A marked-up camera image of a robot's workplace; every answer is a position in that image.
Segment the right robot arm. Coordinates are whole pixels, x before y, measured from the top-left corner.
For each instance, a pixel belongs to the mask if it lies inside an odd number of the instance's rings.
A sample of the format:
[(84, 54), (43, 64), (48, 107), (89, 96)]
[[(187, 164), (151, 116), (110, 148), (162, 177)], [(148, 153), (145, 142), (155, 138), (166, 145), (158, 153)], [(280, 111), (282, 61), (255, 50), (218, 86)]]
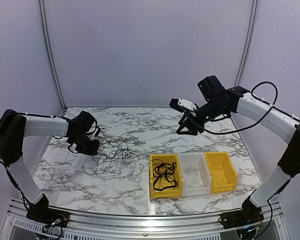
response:
[(241, 209), (223, 213), (220, 222), (224, 228), (248, 225), (263, 219), (262, 205), (278, 195), (292, 178), (300, 174), (300, 118), (257, 97), (252, 90), (241, 86), (226, 89), (214, 75), (197, 84), (206, 104), (197, 104), (183, 99), (171, 99), (169, 106), (182, 113), (178, 122), (179, 135), (206, 132), (205, 124), (230, 118), (239, 114), (255, 121), (279, 136), (287, 148), (273, 173), (242, 203)]

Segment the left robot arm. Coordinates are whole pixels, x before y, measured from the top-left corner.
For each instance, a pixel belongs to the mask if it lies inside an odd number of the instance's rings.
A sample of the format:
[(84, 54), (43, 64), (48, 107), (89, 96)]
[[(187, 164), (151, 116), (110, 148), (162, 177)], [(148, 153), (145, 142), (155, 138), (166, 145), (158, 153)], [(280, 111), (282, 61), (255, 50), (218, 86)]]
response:
[(16, 112), (7, 109), (0, 118), (0, 163), (28, 202), (28, 213), (48, 223), (53, 219), (47, 197), (38, 188), (23, 159), (23, 143), (26, 137), (56, 136), (66, 138), (75, 145), (75, 151), (86, 156), (96, 156), (100, 141), (94, 136), (100, 133), (97, 120), (88, 112), (81, 111), (72, 119), (63, 116), (47, 116)]

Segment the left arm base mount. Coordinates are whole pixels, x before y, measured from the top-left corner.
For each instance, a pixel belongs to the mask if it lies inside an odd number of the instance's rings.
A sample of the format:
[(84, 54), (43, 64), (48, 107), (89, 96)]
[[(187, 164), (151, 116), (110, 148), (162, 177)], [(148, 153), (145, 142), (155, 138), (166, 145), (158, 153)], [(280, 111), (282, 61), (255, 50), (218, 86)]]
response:
[(46, 224), (50, 227), (67, 227), (70, 213), (68, 211), (50, 208), (49, 200), (44, 194), (36, 204), (29, 202), (24, 196), (22, 197), (22, 201), (27, 210), (27, 219)]

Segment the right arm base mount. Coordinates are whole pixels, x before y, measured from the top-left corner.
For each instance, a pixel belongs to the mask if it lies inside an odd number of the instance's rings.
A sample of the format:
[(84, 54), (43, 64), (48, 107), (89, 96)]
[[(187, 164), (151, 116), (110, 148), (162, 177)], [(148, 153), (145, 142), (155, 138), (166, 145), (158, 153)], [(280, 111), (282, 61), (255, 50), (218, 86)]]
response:
[(264, 215), (261, 207), (255, 206), (251, 202), (251, 196), (248, 196), (242, 203), (241, 209), (222, 213), (218, 219), (218, 223), (224, 229), (230, 229), (251, 225), (263, 220)]

